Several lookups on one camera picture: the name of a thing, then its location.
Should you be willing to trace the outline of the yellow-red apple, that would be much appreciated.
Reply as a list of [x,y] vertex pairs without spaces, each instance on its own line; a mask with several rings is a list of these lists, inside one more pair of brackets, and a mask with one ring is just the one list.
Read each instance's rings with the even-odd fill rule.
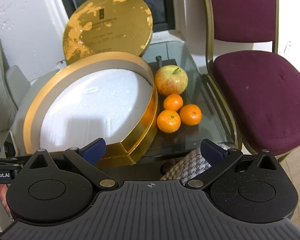
[[167,65],[159,68],[154,77],[158,93],[163,96],[182,94],[188,85],[188,76],[181,67]]

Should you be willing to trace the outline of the gold round gift box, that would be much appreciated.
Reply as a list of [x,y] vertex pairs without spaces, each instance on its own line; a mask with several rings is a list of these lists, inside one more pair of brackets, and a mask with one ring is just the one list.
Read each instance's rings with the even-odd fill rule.
[[101,138],[106,151],[98,167],[137,163],[157,132],[158,93],[142,58],[106,52],[79,60],[55,74],[25,116],[25,152],[57,153]]

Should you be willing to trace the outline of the mandarin orange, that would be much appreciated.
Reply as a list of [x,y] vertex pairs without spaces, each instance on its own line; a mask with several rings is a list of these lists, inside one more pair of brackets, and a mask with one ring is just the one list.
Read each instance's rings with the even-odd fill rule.
[[202,112],[197,105],[188,104],[181,108],[179,112],[181,122],[187,126],[194,126],[200,123]]
[[157,117],[157,127],[164,133],[174,133],[181,126],[181,118],[176,111],[163,110]]
[[178,94],[170,94],[163,102],[164,110],[179,111],[183,107],[183,98]]

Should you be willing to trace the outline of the black metal table bracket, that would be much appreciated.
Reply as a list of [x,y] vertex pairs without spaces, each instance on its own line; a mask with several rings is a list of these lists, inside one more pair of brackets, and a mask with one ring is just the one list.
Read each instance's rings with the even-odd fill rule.
[[175,59],[163,60],[161,56],[156,56],[155,59],[148,63],[153,75],[163,66],[177,65]]

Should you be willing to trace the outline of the houndstooth trousers leg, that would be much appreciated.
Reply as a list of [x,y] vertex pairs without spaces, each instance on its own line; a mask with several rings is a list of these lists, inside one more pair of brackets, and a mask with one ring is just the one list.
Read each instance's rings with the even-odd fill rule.
[[223,153],[217,150],[213,152],[214,146],[202,142],[200,148],[191,151],[181,161],[172,166],[169,171],[160,180],[180,180],[185,184],[190,179],[203,173],[224,158]]

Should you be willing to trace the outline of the mandarin orange back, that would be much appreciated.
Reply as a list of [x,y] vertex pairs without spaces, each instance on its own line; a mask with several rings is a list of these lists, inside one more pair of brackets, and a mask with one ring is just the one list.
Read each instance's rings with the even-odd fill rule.
[[179,111],[183,107],[183,98],[178,94],[170,94],[163,102],[164,110]]

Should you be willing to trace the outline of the grey sofa cushion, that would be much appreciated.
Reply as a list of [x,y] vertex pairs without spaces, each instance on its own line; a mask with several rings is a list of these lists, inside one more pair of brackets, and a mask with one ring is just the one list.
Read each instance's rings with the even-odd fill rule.
[[30,87],[29,81],[18,66],[5,69],[0,46],[0,132],[11,127]]

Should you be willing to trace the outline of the maroon upholstered chair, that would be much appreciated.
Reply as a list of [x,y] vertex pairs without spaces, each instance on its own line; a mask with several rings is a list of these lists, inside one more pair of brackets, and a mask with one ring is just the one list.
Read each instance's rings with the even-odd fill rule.
[[235,143],[278,161],[300,147],[300,73],[277,52],[279,0],[204,0],[206,66]]

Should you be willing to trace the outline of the gold round box lid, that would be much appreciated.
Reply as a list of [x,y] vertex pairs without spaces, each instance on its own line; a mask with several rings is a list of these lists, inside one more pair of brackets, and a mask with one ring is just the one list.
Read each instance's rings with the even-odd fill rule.
[[143,0],[88,0],[69,18],[63,34],[67,64],[108,51],[142,56],[153,34],[151,11]]

